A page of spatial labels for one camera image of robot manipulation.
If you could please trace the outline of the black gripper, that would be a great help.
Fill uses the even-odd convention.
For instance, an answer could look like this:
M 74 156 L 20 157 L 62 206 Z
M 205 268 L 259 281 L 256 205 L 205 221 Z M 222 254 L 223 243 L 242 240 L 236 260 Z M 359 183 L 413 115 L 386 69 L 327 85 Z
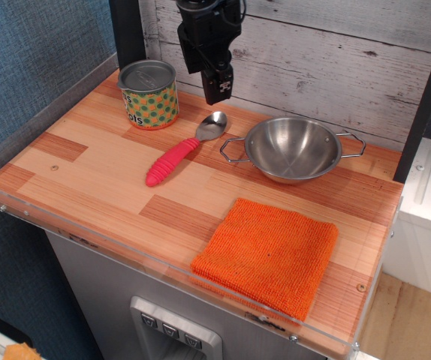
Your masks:
M 200 72 L 209 105 L 229 99 L 234 84 L 229 47 L 241 35 L 240 1 L 178 1 L 182 17 L 177 29 L 185 65 Z

